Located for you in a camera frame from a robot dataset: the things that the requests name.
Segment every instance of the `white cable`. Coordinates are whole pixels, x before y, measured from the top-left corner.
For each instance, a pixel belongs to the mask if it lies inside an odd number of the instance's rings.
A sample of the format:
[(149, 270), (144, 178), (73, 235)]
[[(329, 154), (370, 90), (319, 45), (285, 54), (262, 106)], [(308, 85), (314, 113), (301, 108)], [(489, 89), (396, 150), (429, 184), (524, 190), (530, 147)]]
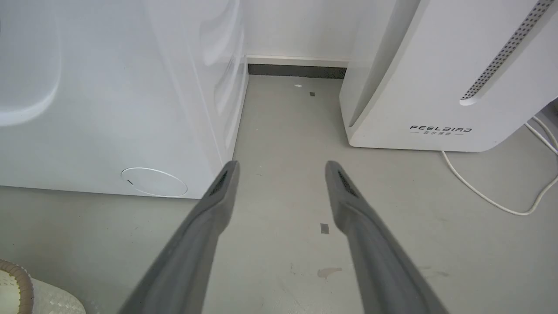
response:
[[(550, 150), (552, 150), (554, 152), (554, 154), (558, 155), (558, 151), (556, 150), (556, 148), (558, 148), (558, 142), (556, 141), (556, 138), (554, 137), (554, 135), (552, 134), (552, 132), (549, 130), (549, 128), (542, 123), (542, 121), (537, 118), (537, 117), (533, 117), (533, 120), (535, 120), (542, 128), (543, 130), (545, 130), (546, 134), (550, 137), (550, 139), (552, 140), (552, 143), (554, 144), (554, 146), (552, 146), (547, 140), (546, 138), (544, 138), (539, 132), (537, 132), (537, 130), (535, 130), (532, 126), (530, 126), (528, 123), (525, 123), (525, 126), (531, 131), (533, 132), (533, 134), (535, 134), (536, 137), (538, 137), (539, 140), (541, 140), (548, 148), (550, 148)], [(477, 189), (475, 189), (471, 184), (469, 184), (469, 182), (467, 182), (458, 172), (457, 170), (455, 170), (455, 168), (453, 167), (453, 165), (451, 164), (450, 160), (448, 159), (448, 156), (446, 155), (445, 151), (442, 151), (442, 155), (444, 156), (444, 159), (446, 160), (446, 162), (448, 163), (448, 166), (451, 169), (451, 172), (453, 172), (455, 174), (455, 176), (461, 181), (463, 182), (463, 184), (467, 185), (468, 188), (471, 189), (471, 191), (475, 192), (478, 196), (482, 197), (485, 201), (489, 202), (490, 204), (500, 208), (501, 210), (503, 210), (504, 212), (508, 212), (510, 214), (513, 215), (517, 215), (517, 216), (527, 216), (529, 214), (531, 214), (532, 212), (535, 211), (535, 209), (537, 208), (538, 204), (541, 202), (542, 197), (545, 195), (546, 191), (548, 191), (556, 182), (558, 182), (558, 175), (556, 176), (556, 178), (554, 178), (554, 180), (552, 180), (547, 186), (545, 186), (544, 189), (542, 189), (542, 191), (538, 194), (537, 198), (535, 199), (535, 202), (533, 203), (533, 206), (531, 206), (531, 208), (526, 211), (526, 212), (515, 212), (512, 211), (498, 203), (496, 203), (495, 201), (491, 200), (490, 198), (488, 198), (487, 196), (485, 196), (484, 194), (480, 193)]]

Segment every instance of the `air purifier vent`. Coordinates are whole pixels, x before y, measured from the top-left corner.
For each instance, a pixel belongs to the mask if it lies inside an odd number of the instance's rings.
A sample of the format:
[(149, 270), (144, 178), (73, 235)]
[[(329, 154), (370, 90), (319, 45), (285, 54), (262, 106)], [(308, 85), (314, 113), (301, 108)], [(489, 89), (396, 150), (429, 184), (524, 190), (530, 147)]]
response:
[(535, 24), (539, 21), (541, 16), (546, 12), (548, 7), (554, 2), (554, 0), (540, 0), (538, 1), (533, 9), (529, 11), (527, 17), (521, 22), (521, 25), (513, 33), (512, 37), (500, 50), (498, 55), (492, 60), (490, 65), (484, 70), (483, 74), (473, 83), (467, 92), (461, 97), (461, 100), (469, 99), (475, 96), (478, 91), (488, 82), (488, 80), (494, 75), (494, 73), (502, 66), (502, 64), (508, 59), (508, 57), (514, 52), (517, 46), (523, 41), (525, 36), (533, 29)]

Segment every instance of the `circular cover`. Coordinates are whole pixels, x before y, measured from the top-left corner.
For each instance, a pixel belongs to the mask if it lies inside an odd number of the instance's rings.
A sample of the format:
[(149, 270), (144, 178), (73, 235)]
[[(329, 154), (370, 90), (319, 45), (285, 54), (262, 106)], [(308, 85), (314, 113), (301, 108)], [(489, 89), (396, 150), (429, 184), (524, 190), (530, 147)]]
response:
[(179, 178), (157, 169), (128, 168), (121, 176), (134, 189), (153, 196), (178, 197), (188, 191)]

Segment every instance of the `gray floor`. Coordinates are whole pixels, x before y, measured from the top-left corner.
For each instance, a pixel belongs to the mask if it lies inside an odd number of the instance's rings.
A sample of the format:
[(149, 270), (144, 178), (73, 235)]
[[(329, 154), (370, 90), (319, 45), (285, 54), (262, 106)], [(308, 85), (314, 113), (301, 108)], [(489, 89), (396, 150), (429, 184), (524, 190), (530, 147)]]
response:
[[(439, 153), (351, 148), (340, 86), (250, 77), (235, 150), (238, 197), (204, 312), (362, 312), (347, 242), (330, 213), (327, 160), (344, 166), (451, 313), (556, 312), (558, 187), (532, 216), (516, 217), (463, 186)], [(529, 208), (558, 172), (555, 156), (524, 127), (485, 153), (449, 155), (472, 184), (516, 210)], [(0, 188), (0, 199), (1, 258), (75, 294), (89, 313), (117, 310), (195, 204), (18, 188)], [(326, 268), (341, 270), (319, 277)]]

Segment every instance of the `white washing machine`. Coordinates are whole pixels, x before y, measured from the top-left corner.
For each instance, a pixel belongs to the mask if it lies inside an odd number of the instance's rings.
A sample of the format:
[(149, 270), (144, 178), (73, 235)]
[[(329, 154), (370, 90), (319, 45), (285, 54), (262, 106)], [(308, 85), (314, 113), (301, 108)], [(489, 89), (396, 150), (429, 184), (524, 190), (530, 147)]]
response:
[(240, 0), (0, 0), (0, 185), (200, 198), (248, 83)]

